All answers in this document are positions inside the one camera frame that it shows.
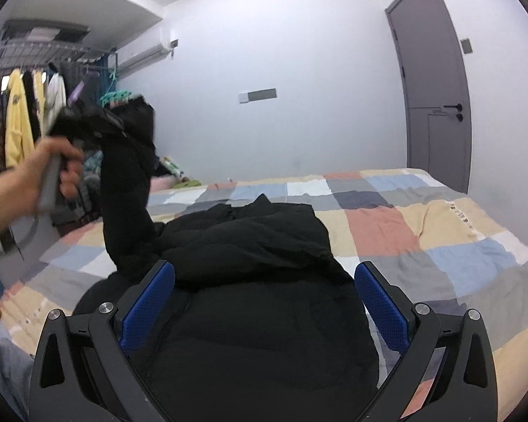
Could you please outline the person's left hand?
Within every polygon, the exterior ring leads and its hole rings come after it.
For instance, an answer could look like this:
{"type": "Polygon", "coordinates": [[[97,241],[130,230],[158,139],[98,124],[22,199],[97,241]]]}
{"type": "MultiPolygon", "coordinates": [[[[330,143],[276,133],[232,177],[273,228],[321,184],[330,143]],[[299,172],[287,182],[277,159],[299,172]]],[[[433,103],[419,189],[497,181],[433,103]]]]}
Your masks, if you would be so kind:
{"type": "Polygon", "coordinates": [[[83,172],[83,152],[64,137],[45,137],[30,156],[0,174],[0,232],[17,219],[38,211],[45,169],[55,155],[67,158],[58,174],[58,190],[67,199],[76,196],[83,172]]]}

